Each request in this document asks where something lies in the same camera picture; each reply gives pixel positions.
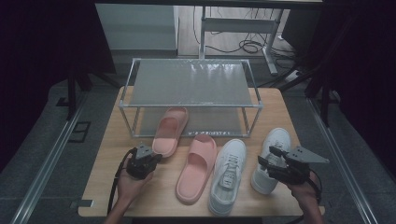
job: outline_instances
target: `metal frame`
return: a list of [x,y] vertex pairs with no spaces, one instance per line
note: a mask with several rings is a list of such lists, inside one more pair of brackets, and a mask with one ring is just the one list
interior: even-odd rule
[[257,33],[270,34],[268,44],[262,49],[265,61],[272,76],[277,76],[278,72],[271,55],[271,48],[274,44],[277,28],[283,15],[280,9],[276,19],[271,20],[248,20],[248,19],[223,19],[207,18],[205,7],[202,7],[201,17],[201,44],[199,48],[199,58],[205,58],[205,32],[231,32],[231,33]]
[[[147,105],[129,105],[129,104],[125,104],[126,102],[124,100],[125,96],[126,96],[127,89],[129,87],[131,76],[133,75],[134,66],[138,66],[138,63],[136,61],[140,61],[140,59],[133,59],[132,66],[131,66],[131,69],[130,69],[130,74],[129,74],[128,78],[127,78],[126,84],[124,86],[124,90],[122,92],[122,96],[120,98],[119,109],[120,109],[120,112],[122,114],[122,117],[123,117],[123,119],[125,121],[125,124],[127,126],[128,132],[131,135],[131,137],[153,137],[154,134],[141,134],[141,133],[137,133],[136,132],[137,123],[139,121],[139,116],[141,114],[140,113],[141,112],[140,109],[141,108],[145,108],[145,107],[164,107],[164,105],[152,105],[152,104],[147,104]],[[210,132],[210,131],[208,131],[208,132],[201,132],[201,131],[195,132],[195,131],[192,131],[192,132],[184,133],[182,136],[195,136],[198,133],[206,133],[206,134],[210,134],[210,135],[213,135],[213,136],[250,137],[250,135],[251,135],[251,133],[252,133],[254,127],[255,127],[255,124],[256,124],[256,122],[257,122],[257,120],[259,118],[259,115],[260,115],[260,113],[261,113],[261,111],[263,109],[263,104],[262,104],[262,99],[261,99],[261,97],[259,95],[259,91],[257,90],[256,83],[254,81],[254,76],[252,74],[252,71],[251,71],[251,68],[250,68],[248,60],[239,60],[239,61],[241,61],[242,66],[244,68],[244,71],[248,72],[250,74],[251,79],[252,79],[254,90],[255,90],[255,93],[256,93],[256,97],[257,97],[257,104],[256,105],[252,104],[252,105],[167,105],[167,106],[168,107],[169,106],[183,106],[183,107],[241,108],[242,109],[242,115],[243,115],[243,121],[245,123],[245,130],[243,130],[243,131],[246,131],[246,132],[245,133],[239,133],[239,132]],[[133,121],[132,125],[131,125],[131,122],[128,120],[128,117],[127,117],[126,112],[125,112],[125,110],[127,108],[136,108],[136,114],[134,116],[134,121]],[[247,116],[247,113],[246,113],[246,108],[256,108],[257,109],[257,113],[256,113],[256,115],[255,115],[255,117],[254,117],[254,119],[253,119],[253,121],[251,123],[248,122],[248,116]]]

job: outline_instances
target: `wall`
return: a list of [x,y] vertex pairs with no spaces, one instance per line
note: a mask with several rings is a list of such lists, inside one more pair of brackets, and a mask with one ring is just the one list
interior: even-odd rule
[[177,49],[177,7],[96,4],[114,49]]

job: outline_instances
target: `glass panel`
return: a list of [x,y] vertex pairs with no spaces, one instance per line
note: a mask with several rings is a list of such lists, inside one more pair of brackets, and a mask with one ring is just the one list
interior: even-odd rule
[[252,103],[240,60],[145,59],[139,64],[131,105]]

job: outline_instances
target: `white sneaker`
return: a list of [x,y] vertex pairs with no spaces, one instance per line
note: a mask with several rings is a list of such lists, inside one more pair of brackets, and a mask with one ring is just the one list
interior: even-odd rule
[[[270,147],[276,147],[282,151],[290,151],[291,139],[288,131],[282,128],[275,128],[268,133],[265,141],[262,144],[261,157],[267,159],[269,163],[285,167],[285,160],[270,152]],[[268,175],[267,170],[263,170],[260,164],[257,164],[257,168],[251,177],[251,186],[261,194],[271,193],[277,184],[277,180],[271,178]]]
[[216,216],[228,216],[233,209],[246,156],[246,146],[239,139],[230,140],[219,152],[209,197],[209,210]]

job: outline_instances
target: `shoe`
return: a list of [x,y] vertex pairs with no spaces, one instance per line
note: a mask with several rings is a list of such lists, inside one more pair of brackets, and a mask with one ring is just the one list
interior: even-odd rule
[[226,217],[231,213],[245,168],[247,149],[241,140],[227,142],[216,158],[209,210],[216,216]]
[[163,158],[172,156],[188,119],[187,108],[171,107],[166,110],[155,133],[152,151],[162,154]]
[[189,156],[176,185],[176,196],[184,204],[193,204],[201,197],[215,165],[216,142],[207,134],[198,134],[190,145]]
[[[277,147],[283,151],[290,151],[291,139],[288,131],[282,128],[275,128],[268,133],[265,141],[262,144],[261,157],[267,159],[269,163],[285,167],[285,161],[270,152],[270,147]],[[271,193],[277,184],[277,180],[273,179],[268,175],[267,170],[263,170],[260,164],[257,164],[257,168],[251,177],[251,186],[261,194]]]

